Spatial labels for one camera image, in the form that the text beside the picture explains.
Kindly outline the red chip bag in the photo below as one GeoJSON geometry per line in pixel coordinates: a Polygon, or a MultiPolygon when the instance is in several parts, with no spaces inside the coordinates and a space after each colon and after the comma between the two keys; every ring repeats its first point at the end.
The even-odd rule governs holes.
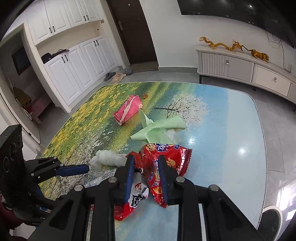
{"type": "Polygon", "coordinates": [[[192,156],[192,150],[180,145],[148,143],[139,152],[130,152],[134,166],[144,174],[149,191],[156,203],[167,207],[167,174],[184,176],[192,156]]]}

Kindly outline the white tissue wad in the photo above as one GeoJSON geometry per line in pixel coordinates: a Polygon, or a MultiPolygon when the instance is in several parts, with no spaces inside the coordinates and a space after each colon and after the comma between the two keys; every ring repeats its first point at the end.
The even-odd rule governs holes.
{"type": "Polygon", "coordinates": [[[101,171],[103,165],[123,167],[126,164],[126,156],[127,154],[117,154],[112,150],[98,150],[89,164],[97,171],[101,171]]]}

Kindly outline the dark red snack packet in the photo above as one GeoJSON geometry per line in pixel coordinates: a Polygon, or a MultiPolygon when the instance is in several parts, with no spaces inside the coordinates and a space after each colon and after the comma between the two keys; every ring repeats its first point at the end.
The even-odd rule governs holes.
{"type": "Polygon", "coordinates": [[[141,173],[135,172],[128,202],[125,205],[114,206],[115,220],[122,221],[129,216],[137,208],[138,203],[147,199],[148,195],[149,188],[145,177],[141,173]]]}

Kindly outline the white round trash bin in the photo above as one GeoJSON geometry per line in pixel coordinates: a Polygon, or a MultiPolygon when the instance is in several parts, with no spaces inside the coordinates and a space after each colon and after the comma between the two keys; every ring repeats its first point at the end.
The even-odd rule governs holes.
{"type": "Polygon", "coordinates": [[[263,209],[257,231],[265,241],[274,241],[278,238],[282,226],[282,213],[276,206],[267,206],[263,209]]]}

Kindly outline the landscape print table cover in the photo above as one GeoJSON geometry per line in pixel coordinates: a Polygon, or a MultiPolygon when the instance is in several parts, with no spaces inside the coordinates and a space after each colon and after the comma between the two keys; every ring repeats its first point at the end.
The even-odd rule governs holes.
{"type": "Polygon", "coordinates": [[[144,130],[135,114],[119,125],[113,117],[130,96],[155,126],[167,118],[186,128],[177,131],[179,144],[192,150],[186,178],[207,187],[218,185],[253,226],[258,226],[266,187],[263,132],[254,100],[222,87],[176,82],[107,85],[72,114],[43,152],[65,164],[86,164],[98,150],[151,154],[164,151],[153,128],[144,130]]]}

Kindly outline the light green plastic bag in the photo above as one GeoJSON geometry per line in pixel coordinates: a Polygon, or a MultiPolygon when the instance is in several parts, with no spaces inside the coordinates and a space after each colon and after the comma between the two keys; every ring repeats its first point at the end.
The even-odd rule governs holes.
{"type": "Polygon", "coordinates": [[[184,120],[179,116],[152,121],[141,109],[139,109],[139,116],[142,129],[130,136],[133,141],[154,144],[178,144],[180,138],[177,131],[186,129],[184,120]]]}

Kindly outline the beige slipper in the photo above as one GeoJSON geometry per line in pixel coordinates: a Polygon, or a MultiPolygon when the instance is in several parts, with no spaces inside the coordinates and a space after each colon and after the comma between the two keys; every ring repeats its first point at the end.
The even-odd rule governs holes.
{"type": "Polygon", "coordinates": [[[125,73],[120,73],[120,72],[118,72],[118,73],[116,73],[113,77],[112,77],[112,81],[111,81],[111,83],[112,84],[118,84],[119,82],[121,82],[121,80],[123,79],[123,78],[125,78],[126,77],[126,74],[125,73]]]}

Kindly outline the dark grey slipper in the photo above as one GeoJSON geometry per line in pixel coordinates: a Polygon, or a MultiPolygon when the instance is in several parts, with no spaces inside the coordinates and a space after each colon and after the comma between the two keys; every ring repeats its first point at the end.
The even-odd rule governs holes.
{"type": "Polygon", "coordinates": [[[130,67],[126,67],[123,71],[124,74],[126,75],[132,75],[133,74],[133,70],[130,67]]]}

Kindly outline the grey white tv cabinet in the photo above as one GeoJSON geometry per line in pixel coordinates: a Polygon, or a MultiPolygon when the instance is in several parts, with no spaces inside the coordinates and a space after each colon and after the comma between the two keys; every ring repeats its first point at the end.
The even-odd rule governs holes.
{"type": "Polygon", "coordinates": [[[295,103],[295,76],[273,63],[208,45],[197,45],[196,52],[200,83],[203,77],[223,78],[264,89],[295,103]]]}

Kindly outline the white shoe cabinet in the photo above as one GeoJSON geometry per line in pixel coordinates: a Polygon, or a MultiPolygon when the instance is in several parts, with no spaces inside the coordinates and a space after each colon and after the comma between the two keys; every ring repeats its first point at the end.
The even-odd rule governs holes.
{"type": "Polygon", "coordinates": [[[125,62],[106,1],[34,1],[24,30],[41,83],[69,113],[125,62]]]}

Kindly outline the golden dragon figurine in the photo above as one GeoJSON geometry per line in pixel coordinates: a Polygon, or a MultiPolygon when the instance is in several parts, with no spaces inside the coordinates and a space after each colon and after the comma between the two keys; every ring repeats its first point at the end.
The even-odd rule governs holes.
{"type": "Polygon", "coordinates": [[[222,47],[224,47],[226,50],[229,50],[229,51],[232,51],[232,52],[235,52],[236,49],[239,49],[239,50],[243,51],[243,46],[240,45],[239,42],[234,41],[234,40],[232,40],[232,46],[227,46],[226,44],[221,43],[221,42],[214,44],[212,41],[208,40],[208,39],[207,39],[206,37],[204,37],[204,36],[203,36],[203,37],[200,37],[200,38],[199,38],[199,41],[200,41],[200,42],[205,42],[205,43],[207,43],[208,46],[209,46],[210,48],[212,48],[212,49],[217,49],[218,47],[221,47],[221,46],[222,46],[222,47]]]}

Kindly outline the dark brown entrance door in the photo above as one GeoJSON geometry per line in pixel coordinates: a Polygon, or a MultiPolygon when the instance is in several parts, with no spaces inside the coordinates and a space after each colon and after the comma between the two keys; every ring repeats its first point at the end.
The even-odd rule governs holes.
{"type": "Polygon", "coordinates": [[[157,61],[154,44],[139,0],[107,2],[130,64],[157,61]]]}

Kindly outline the golden tiger figurine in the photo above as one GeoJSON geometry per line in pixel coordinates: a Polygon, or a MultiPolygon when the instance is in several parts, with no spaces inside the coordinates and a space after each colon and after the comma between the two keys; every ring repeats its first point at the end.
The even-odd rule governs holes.
{"type": "Polygon", "coordinates": [[[259,52],[255,49],[252,49],[250,52],[251,52],[251,55],[253,57],[255,57],[256,59],[259,59],[259,60],[269,63],[269,56],[266,53],[259,52]]]}

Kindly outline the black wall television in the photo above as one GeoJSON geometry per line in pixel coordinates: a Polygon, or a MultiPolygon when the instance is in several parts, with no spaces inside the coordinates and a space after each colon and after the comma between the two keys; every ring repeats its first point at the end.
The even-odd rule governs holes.
{"type": "Polygon", "coordinates": [[[295,48],[295,30],[268,1],[178,1],[182,15],[230,18],[261,28],[295,48]]]}

